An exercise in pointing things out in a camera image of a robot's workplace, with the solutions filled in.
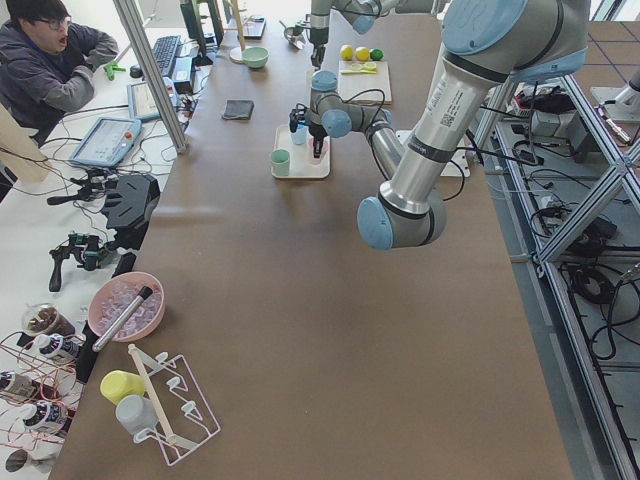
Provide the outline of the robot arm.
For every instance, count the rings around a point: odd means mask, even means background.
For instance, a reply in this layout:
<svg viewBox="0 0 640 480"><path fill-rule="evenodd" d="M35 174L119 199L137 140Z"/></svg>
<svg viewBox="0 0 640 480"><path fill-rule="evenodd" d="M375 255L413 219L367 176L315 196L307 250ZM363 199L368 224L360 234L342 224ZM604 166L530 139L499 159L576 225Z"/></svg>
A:
<svg viewBox="0 0 640 480"><path fill-rule="evenodd" d="M363 35L371 29L377 18L401 4L402 1L396 0L313 0L310 12L295 24L296 29L307 31L307 38L313 47L310 57L313 68L320 70L322 67L333 10L341 14L358 34Z"/></svg>
<svg viewBox="0 0 640 480"><path fill-rule="evenodd" d="M360 34L387 12L436 13L431 1L314 1L309 39L315 72L304 121L319 155L326 137L365 135L389 180L357 210L361 238L372 248L416 247L436 240L446 225L434 187L490 89L514 81L542 81L581 68L587 51L587 1L454 1L441 27L439 79L406 142L380 107L356 105L337 92L323 69L330 13Z"/></svg>

